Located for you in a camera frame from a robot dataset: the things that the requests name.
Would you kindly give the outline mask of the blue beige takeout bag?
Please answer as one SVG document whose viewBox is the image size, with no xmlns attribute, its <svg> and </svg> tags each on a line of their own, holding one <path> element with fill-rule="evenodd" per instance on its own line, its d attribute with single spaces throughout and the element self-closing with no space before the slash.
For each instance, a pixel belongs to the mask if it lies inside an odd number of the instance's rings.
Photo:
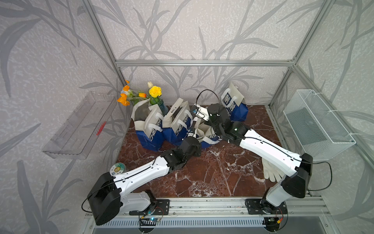
<svg viewBox="0 0 374 234">
<path fill-rule="evenodd" d="M 162 121 L 162 133 L 165 140 L 179 146 L 186 137 L 192 120 L 189 102 L 178 98 Z"/>
<path fill-rule="evenodd" d="M 232 82 L 229 82 L 228 88 L 222 93 L 221 101 L 232 121 L 246 120 L 248 107 L 244 103 L 244 96 Z"/>
<path fill-rule="evenodd" d="M 135 131 L 141 145 L 151 151 L 159 151 L 165 138 L 162 122 L 164 116 L 157 104 L 150 105 L 150 99 L 138 102 L 131 114 Z"/>
<path fill-rule="evenodd" d="M 205 124 L 205 120 L 194 118 L 192 122 L 192 127 L 194 127 L 198 134 L 203 137 L 201 142 L 201 148 L 206 149 L 210 146 L 218 144 L 221 139 L 217 136 L 210 125 Z"/>
</svg>

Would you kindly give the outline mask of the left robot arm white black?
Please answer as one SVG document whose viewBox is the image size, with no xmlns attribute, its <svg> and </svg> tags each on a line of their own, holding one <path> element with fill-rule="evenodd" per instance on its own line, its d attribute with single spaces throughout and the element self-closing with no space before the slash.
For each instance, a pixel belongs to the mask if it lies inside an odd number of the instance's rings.
<svg viewBox="0 0 374 234">
<path fill-rule="evenodd" d="M 103 225 L 119 213 L 147 209 L 152 199 L 146 192 L 133 193 L 144 184 L 182 169 L 192 157 L 201 155 L 201 143 L 188 136 L 180 146 L 162 152 L 153 161 L 117 175 L 102 174 L 87 195 L 96 225 Z"/>
</svg>

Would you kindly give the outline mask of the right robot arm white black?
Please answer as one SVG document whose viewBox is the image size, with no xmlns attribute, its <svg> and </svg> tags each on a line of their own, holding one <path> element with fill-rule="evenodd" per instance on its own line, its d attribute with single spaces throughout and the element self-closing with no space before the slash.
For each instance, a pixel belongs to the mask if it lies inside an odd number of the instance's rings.
<svg viewBox="0 0 374 234">
<path fill-rule="evenodd" d="M 274 209 L 289 198 L 305 197 L 315 164 L 311 155 L 288 151 L 243 122 L 232 121 L 226 108 L 218 103 L 207 108 L 207 116 L 215 134 L 222 140 L 255 153 L 284 173 L 284 177 L 264 194 L 263 207 Z"/>
</svg>

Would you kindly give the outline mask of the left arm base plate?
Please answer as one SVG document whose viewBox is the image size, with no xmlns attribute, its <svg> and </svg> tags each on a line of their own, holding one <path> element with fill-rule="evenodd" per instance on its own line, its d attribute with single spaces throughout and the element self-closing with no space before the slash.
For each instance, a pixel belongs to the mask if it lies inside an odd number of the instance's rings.
<svg viewBox="0 0 374 234">
<path fill-rule="evenodd" d="M 169 199 L 158 199 L 156 201 L 152 201 L 151 204 L 144 211 L 130 211 L 129 215 L 168 215 L 169 208 Z"/>
</svg>

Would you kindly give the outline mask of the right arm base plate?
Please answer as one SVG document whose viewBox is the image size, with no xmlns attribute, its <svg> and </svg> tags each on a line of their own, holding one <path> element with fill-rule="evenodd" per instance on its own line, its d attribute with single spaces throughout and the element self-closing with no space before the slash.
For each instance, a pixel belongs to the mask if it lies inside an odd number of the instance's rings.
<svg viewBox="0 0 374 234">
<path fill-rule="evenodd" d="M 249 215 L 287 215 L 288 209 L 285 201 L 275 207 L 268 202 L 262 204 L 262 199 L 246 199 L 245 206 Z"/>
</svg>

